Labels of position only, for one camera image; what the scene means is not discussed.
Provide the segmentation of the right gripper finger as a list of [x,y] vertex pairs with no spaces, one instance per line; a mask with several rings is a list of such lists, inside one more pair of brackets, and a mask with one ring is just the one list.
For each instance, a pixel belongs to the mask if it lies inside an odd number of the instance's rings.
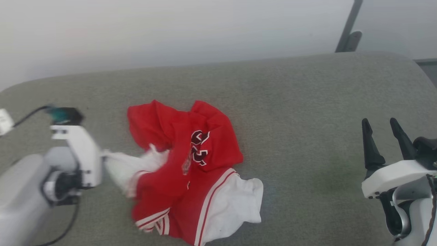
[[404,160],[414,160],[417,154],[417,149],[413,146],[408,135],[401,128],[397,119],[391,118],[389,121],[392,129],[392,133],[396,140],[398,140],[398,145],[401,150],[401,154]]
[[375,171],[386,167],[386,161],[380,155],[372,137],[373,130],[367,118],[362,119],[362,136],[364,148],[364,164],[366,169],[365,180]]

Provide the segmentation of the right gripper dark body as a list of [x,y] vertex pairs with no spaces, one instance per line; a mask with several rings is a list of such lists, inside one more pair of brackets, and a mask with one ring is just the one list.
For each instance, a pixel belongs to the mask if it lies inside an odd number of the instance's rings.
[[413,142],[415,160],[428,170],[437,170],[437,139],[418,137]]

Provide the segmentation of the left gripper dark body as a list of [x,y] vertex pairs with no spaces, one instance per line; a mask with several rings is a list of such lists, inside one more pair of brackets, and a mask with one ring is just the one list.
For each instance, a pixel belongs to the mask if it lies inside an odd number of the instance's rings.
[[53,147],[44,156],[49,171],[43,179],[43,196],[50,207],[77,205],[82,189],[82,171],[69,147]]

